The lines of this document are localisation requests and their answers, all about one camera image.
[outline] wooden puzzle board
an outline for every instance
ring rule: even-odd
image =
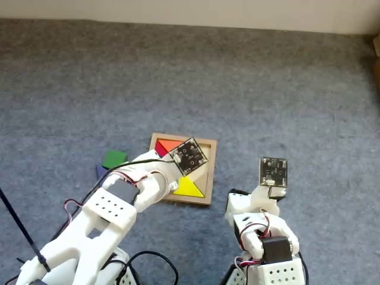
[[[149,149],[156,149],[159,154],[161,151],[169,152],[189,138],[190,137],[180,135],[167,135],[154,132]],[[168,195],[165,199],[169,201],[210,205],[213,194],[217,141],[203,138],[195,138],[195,140],[206,155],[208,162],[181,179],[178,191]]]

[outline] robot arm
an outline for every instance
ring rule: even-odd
[[[235,258],[224,284],[305,284],[302,263],[296,256],[298,238],[278,216],[277,201],[284,198],[286,186],[287,160],[262,157],[259,186],[251,194],[231,190],[225,217],[244,252]]]
[[[134,162],[147,159],[161,158],[152,150],[137,157]],[[162,160],[172,159],[167,156]],[[78,216],[55,240],[42,248],[41,254],[51,269],[77,259],[77,269],[72,284],[94,284],[103,264],[134,225],[137,213],[175,190],[178,187],[176,181],[181,176],[181,171],[174,163],[161,161],[134,164],[121,167],[117,172],[111,172],[102,187],[83,205]],[[119,179],[135,183],[140,190],[134,205],[107,191]],[[102,233],[90,239],[87,236],[95,228],[102,230]],[[35,257],[21,267],[16,284],[25,285],[37,279],[44,281],[45,276],[51,280],[52,273],[46,273],[43,265]]]

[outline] green block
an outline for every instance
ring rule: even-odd
[[[126,162],[126,153],[118,150],[109,150],[104,157],[102,166],[106,169],[113,168],[119,164]]]

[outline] carpet floor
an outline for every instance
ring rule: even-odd
[[[253,190],[260,156],[289,159],[281,216],[310,282],[378,284],[380,108],[363,37],[94,21],[0,20],[0,186],[42,247],[62,203],[96,181],[114,148],[152,132],[218,140],[209,207],[160,202],[121,248],[159,251],[179,284],[218,284],[238,243],[223,218],[231,188]],[[33,252],[0,205],[0,283]],[[142,256],[147,284],[171,269]]]

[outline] black cable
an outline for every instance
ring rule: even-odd
[[[305,285],[309,285],[309,270],[306,266],[305,260],[303,260],[303,256],[301,254],[301,251],[298,252],[299,258],[301,259],[303,269],[305,270]]]
[[[29,235],[29,232],[26,230],[26,228],[24,227],[23,222],[17,216],[15,210],[13,209],[11,203],[8,201],[7,196],[5,196],[5,194],[4,194],[4,192],[2,191],[1,188],[0,188],[0,198],[1,198],[2,202],[4,203],[4,205],[6,206],[8,212],[11,214],[12,218],[16,222],[18,228],[21,230],[21,232],[23,233],[24,237],[28,241],[28,243],[31,246],[32,250],[37,255],[38,261],[44,266],[44,268],[46,269],[47,272],[50,272],[50,267],[46,263],[46,258],[41,254],[40,250],[38,249],[38,247],[34,243],[34,240]]]
[[[21,258],[19,258],[19,257],[16,257],[16,259],[17,259],[18,262],[20,262],[20,263],[22,263],[22,264],[25,264],[25,262],[26,262],[25,260],[23,260],[23,259],[21,259]]]
[[[5,282],[4,285],[9,285],[11,284],[12,281],[16,280],[18,278],[18,275],[16,275],[15,277],[12,277],[11,279],[9,279],[8,281]]]
[[[169,258],[167,258],[167,257],[164,256],[163,254],[161,254],[161,253],[159,253],[159,252],[156,252],[156,251],[140,251],[140,252],[136,253],[134,256],[132,256],[132,257],[128,260],[127,263],[124,263],[124,262],[123,262],[125,265],[124,265],[123,269],[121,270],[119,276],[118,276],[117,279],[116,279],[116,285],[120,285],[120,280],[121,280],[121,278],[125,275],[125,273],[126,273],[128,267],[131,266],[132,261],[133,261],[136,257],[138,257],[138,256],[140,256],[140,255],[143,255],[143,254],[151,254],[151,255],[155,255],[155,256],[160,257],[160,258],[162,258],[163,260],[165,260],[165,261],[170,265],[170,267],[173,269],[174,274],[175,274],[175,276],[176,276],[173,285],[177,285],[177,284],[178,284],[178,270],[177,270],[177,268],[174,266],[174,264],[170,261]],[[111,261],[109,261],[109,263],[114,263],[114,262],[119,262],[119,261],[118,261],[118,260],[111,260]]]
[[[138,160],[138,161],[131,161],[131,162],[124,162],[118,166],[115,166],[113,168],[110,168],[101,178],[98,179],[98,181],[95,183],[95,185],[91,188],[90,191],[88,191],[88,193],[83,197],[83,199],[81,200],[81,204],[84,204],[88,198],[94,194],[94,192],[97,190],[97,188],[99,187],[100,183],[104,180],[104,178],[106,178],[108,176],[108,174],[110,174],[111,172],[113,172],[114,170],[120,168],[120,167],[124,167],[124,166],[129,166],[129,165],[133,165],[133,164],[141,164],[141,163],[149,163],[149,162],[165,162],[165,163],[173,163],[175,162],[174,160],[162,160],[162,159],[145,159],[145,160]],[[74,216],[78,210],[79,210],[80,207],[76,207],[74,212],[72,212],[72,216]],[[53,235],[53,237],[50,239],[50,241],[56,239],[62,232],[63,230],[65,229],[67,223],[69,222],[69,219],[66,220],[66,222],[64,222],[62,224],[62,226],[59,228],[59,230]]]

